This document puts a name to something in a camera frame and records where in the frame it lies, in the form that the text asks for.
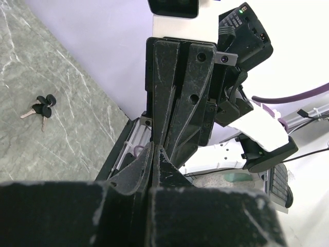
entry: black key head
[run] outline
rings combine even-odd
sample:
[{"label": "black key head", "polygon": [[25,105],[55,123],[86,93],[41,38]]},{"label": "black key head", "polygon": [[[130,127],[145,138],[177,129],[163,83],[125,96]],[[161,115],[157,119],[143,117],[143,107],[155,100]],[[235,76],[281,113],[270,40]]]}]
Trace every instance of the black key head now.
[{"label": "black key head", "polygon": [[38,96],[38,97],[36,98],[36,100],[38,100],[41,104],[48,105],[48,101],[47,101],[47,99],[46,99],[45,97],[43,97],[43,96]]},{"label": "black key head", "polygon": [[51,117],[51,108],[44,105],[42,107],[42,116],[44,116],[46,118],[50,118]]},{"label": "black key head", "polygon": [[32,109],[33,110],[35,110],[35,112],[37,113],[37,114],[42,114],[42,112],[43,112],[43,107],[44,107],[45,105],[43,105],[43,104],[34,104],[33,106],[32,106]]},{"label": "black key head", "polygon": [[47,99],[49,105],[52,106],[52,107],[53,107],[53,106],[56,104],[56,102],[57,102],[55,96],[52,95],[52,94],[48,94],[48,95],[46,96],[46,99]]}]

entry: white plastic part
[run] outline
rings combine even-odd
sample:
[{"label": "white plastic part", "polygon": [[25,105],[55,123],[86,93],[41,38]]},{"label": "white plastic part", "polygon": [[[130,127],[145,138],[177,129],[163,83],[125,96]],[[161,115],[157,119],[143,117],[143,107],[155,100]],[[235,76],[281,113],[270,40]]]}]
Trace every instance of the white plastic part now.
[{"label": "white plastic part", "polygon": [[153,15],[153,37],[218,42],[218,1],[200,0],[194,19]]},{"label": "white plastic part", "polygon": [[281,123],[271,117],[259,105],[252,101],[251,104],[253,111],[228,126],[240,130],[267,152],[272,152],[286,145],[289,142],[288,134]]},{"label": "white plastic part", "polygon": [[246,160],[241,156],[243,153],[241,144],[235,139],[222,144],[200,147],[179,171],[182,174],[197,175],[228,168],[242,169],[246,164]]},{"label": "white plastic part", "polygon": [[275,118],[276,120],[278,120],[279,118],[282,117],[282,116],[281,116],[281,113],[278,112],[277,110],[273,110],[273,112],[274,112],[274,118]]},{"label": "white plastic part", "polygon": [[320,111],[316,107],[314,107],[313,110],[316,112],[317,117],[321,117],[322,116],[321,113],[320,113]]},{"label": "white plastic part", "polygon": [[272,205],[275,208],[276,211],[283,212],[285,214],[288,214],[289,209],[285,208],[284,206],[281,206],[279,203],[276,202],[276,198],[274,196],[269,197],[271,199]]},{"label": "white plastic part", "polygon": [[134,124],[131,134],[124,142],[124,146],[121,149],[121,153],[117,160],[117,163],[112,168],[111,172],[115,169],[120,169],[124,157],[127,153],[134,153],[136,146],[145,146],[151,138],[151,129],[148,126],[142,125],[140,119]]}]

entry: key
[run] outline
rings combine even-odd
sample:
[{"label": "key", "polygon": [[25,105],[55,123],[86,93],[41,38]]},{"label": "key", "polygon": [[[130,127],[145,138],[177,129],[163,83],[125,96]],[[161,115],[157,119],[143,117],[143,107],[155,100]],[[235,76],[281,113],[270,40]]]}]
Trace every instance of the key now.
[{"label": "key", "polygon": [[39,95],[36,98],[36,101],[33,104],[45,104],[45,105],[48,105],[48,101],[47,101],[47,99],[45,97]]},{"label": "key", "polygon": [[21,119],[31,116],[33,114],[42,114],[42,109],[43,106],[41,104],[34,104],[29,112],[21,116]]},{"label": "key", "polygon": [[57,102],[55,96],[52,95],[52,94],[48,94],[48,95],[46,96],[46,99],[47,99],[49,105],[52,106],[52,107],[53,107],[53,106],[56,104],[56,102]]},{"label": "key", "polygon": [[43,116],[42,132],[45,132],[46,121],[48,118],[51,117],[51,108],[44,105],[42,107],[42,116]]}]

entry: white cable tie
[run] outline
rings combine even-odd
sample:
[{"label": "white cable tie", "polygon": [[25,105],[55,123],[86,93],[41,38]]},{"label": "white cable tie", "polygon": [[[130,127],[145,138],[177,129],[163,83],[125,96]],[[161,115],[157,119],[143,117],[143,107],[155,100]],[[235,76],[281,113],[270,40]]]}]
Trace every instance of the white cable tie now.
[{"label": "white cable tie", "polygon": [[279,118],[282,117],[282,115],[279,111],[274,109],[273,112],[274,112],[274,119],[278,120]]},{"label": "white cable tie", "polygon": [[314,107],[313,110],[316,112],[317,117],[321,117],[322,116],[321,113],[319,112],[319,110],[317,108]]},{"label": "white cable tie", "polygon": [[131,142],[125,141],[124,144],[127,144],[129,147],[133,148],[133,144]]}]

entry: camera lens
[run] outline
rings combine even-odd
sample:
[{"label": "camera lens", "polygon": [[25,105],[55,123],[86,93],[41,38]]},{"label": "camera lens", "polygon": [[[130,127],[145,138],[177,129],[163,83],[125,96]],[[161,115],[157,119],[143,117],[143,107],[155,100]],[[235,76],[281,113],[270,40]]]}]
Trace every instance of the camera lens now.
[{"label": "camera lens", "polygon": [[227,56],[222,56],[221,62],[222,63],[227,63],[227,61],[228,61],[228,57]]}]

